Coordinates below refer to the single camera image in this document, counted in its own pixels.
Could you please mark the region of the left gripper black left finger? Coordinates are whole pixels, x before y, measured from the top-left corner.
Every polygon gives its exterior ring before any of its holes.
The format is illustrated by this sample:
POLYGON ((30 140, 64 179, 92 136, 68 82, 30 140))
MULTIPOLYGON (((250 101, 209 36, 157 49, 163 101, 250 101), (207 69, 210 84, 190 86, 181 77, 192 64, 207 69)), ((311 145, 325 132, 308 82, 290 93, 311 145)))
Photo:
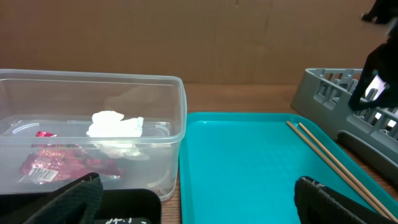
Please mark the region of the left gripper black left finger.
POLYGON ((1 195, 1 223, 93 223, 102 198, 100 176, 92 172, 53 192, 1 195))

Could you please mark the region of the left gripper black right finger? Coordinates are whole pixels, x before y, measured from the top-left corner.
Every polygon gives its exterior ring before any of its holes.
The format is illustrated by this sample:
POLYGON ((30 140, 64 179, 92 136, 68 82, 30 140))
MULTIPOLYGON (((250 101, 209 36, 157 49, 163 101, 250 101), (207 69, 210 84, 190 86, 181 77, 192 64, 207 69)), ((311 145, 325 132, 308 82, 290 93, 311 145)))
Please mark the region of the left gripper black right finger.
POLYGON ((308 176, 295 182, 294 202, 301 224, 394 224, 308 176))

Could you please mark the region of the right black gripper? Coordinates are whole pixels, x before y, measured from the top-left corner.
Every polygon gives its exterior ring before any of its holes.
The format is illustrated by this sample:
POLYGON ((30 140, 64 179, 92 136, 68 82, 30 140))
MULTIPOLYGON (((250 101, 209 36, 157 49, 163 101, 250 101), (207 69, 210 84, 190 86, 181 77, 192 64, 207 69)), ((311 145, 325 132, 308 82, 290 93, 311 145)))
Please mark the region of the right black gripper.
MULTIPOLYGON (((376 0, 371 10, 361 15, 362 21, 374 24, 388 24, 393 19, 397 19, 397 0, 376 0)), ((354 111, 397 106, 397 24, 394 24, 388 32, 387 42, 368 55, 359 82, 348 104, 354 111), (361 97, 373 81, 374 72, 387 85, 387 88, 376 100, 363 103, 361 97)))

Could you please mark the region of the red snack wrapper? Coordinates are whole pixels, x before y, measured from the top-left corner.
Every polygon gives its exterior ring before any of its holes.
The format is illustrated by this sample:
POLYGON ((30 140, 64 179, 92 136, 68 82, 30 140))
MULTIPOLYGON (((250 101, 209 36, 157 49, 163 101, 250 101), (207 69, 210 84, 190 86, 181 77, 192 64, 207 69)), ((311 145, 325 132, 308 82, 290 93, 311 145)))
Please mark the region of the red snack wrapper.
POLYGON ((20 168, 19 182, 49 184, 79 179, 95 172, 105 180, 122 179, 124 170, 116 159, 89 152, 78 144, 33 144, 32 153, 20 168))

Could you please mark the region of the white tissue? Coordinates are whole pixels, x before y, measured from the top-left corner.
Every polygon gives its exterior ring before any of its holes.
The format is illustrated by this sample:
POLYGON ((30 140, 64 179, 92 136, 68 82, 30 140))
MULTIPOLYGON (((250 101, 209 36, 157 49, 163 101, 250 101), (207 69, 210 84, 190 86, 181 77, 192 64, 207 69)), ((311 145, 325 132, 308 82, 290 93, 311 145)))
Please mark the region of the white tissue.
POLYGON ((135 138, 142 136, 143 117, 124 119, 116 111, 100 111, 92 115, 86 135, 91 138, 135 138))

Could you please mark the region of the white round plate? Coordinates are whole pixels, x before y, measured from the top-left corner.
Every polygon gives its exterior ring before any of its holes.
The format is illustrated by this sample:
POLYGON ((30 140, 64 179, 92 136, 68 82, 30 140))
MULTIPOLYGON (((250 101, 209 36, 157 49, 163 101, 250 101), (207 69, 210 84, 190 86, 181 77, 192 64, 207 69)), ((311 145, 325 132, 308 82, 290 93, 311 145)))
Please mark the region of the white round plate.
MULTIPOLYGON (((367 87, 365 92, 365 99, 368 101, 374 101, 379 98, 381 93, 387 88, 387 85, 378 75, 375 75, 370 85, 367 87)), ((387 108, 385 110, 390 111, 397 115, 397 107, 396 108, 387 108)), ((381 118, 382 114, 374 111, 373 109, 368 109, 364 115, 364 120, 370 123, 371 125, 376 124, 376 122, 381 118)), ((396 121, 388 119, 385 129, 387 131, 391 131, 391 129, 396 125, 396 121)))

